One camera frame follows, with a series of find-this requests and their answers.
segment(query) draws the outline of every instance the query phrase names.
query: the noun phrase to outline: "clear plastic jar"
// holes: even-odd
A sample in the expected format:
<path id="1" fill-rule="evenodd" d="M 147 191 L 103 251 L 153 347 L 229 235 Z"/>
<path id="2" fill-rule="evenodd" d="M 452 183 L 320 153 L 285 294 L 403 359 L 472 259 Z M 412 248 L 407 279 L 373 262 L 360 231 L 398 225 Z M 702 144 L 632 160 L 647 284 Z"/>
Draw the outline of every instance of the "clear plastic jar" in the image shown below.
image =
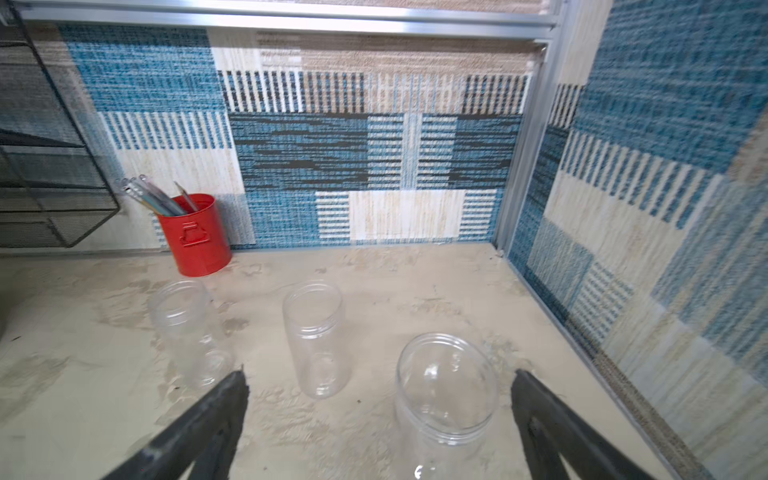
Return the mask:
<path id="1" fill-rule="evenodd" d="M 205 391 L 232 371 L 234 354 L 205 285 L 181 280 L 149 301 L 150 316 L 186 384 Z"/>
<path id="2" fill-rule="evenodd" d="M 301 283 L 283 301 L 283 319 L 302 392 L 325 399 L 344 388 L 350 365 L 339 289 L 323 280 Z"/>
<path id="3" fill-rule="evenodd" d="M 478 478 L 468 460 L 497 405 L 496 372 L 477 347 L 444 333 L 414 338 L 396 371 L 397 478 Z"/>

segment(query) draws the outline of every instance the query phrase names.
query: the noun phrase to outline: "blue and white wall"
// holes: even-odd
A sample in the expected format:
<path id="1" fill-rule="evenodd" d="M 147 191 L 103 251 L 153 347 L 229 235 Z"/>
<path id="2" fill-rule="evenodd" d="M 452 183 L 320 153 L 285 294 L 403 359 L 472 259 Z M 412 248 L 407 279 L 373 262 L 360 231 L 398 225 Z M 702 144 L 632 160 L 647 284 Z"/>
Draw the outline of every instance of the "blue and white wall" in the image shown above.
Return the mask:
<path id="1" fill-rule="evenodd" d="M 587 4 L 582 38 L 610 8 Z M 617 0 L 509 253 L 683 478 L 768 478 L 766 25 L 765 2 Z"/>
<path id="2" fill-rule="evenodd" d="M 108 175 L 213 194 L 236 248 L 492 238 L 531 46 L 125 25 L 33 35 Z M 167 246 L 122 200 L 76 250 Z"/>

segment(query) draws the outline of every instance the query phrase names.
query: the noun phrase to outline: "wire shelf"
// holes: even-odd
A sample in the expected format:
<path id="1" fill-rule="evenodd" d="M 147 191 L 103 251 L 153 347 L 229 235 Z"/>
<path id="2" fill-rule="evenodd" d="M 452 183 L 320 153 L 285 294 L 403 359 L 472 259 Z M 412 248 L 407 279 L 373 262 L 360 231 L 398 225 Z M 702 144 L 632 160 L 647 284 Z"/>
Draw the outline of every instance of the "wire shelf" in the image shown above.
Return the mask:
<path id="1" fill-rule="evenodd" d="M 0 26 L 0 247 L 73 247 L 119 210 L 18 14 Z"/>

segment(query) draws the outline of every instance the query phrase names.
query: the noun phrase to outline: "pen holder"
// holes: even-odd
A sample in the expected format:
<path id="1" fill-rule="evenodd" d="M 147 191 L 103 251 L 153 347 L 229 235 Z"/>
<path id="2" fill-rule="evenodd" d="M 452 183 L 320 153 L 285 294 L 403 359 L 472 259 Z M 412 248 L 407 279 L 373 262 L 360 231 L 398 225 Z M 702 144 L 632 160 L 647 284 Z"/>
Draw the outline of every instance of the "pen holder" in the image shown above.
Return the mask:
<path id="1" fill-rule="evenodd" d="M 199 210 L 179 217 L 157 215 L 179 272 L 185 276 L 204 276 L 223 269 L 232 260 L 227 233 L 221 223 L 216 199 L 207 194 L 191 194 Z M 187 212 L 192 208 L 184 197 L 175 197 Z"/>

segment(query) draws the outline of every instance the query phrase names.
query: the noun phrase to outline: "sandy surface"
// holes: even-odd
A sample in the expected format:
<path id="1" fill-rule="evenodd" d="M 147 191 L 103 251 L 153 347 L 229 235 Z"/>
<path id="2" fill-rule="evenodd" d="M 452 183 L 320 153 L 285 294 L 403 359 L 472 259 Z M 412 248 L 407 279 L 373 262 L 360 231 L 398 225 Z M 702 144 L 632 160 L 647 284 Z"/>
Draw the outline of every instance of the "sandy surface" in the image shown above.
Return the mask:
<path id="1" fill-rule="evenodd" d="M 180 278 L 168 255 L 0 259 L 0 478 L 100 478 L 194 403 L 146 312 Z M 347 387 L 319 402 L 298 389 L 281 313 L 312 278 L 342 290 L 354 358 Z M 498 371 L 476 478 L 530 478 L 509 408 L 518 368 L 670 478 L 490 244 L 236 253 L 204 282 L 250 386 L 231 478 L 390 478 L 395 364 L 431 331 L 474 342 Z"/>

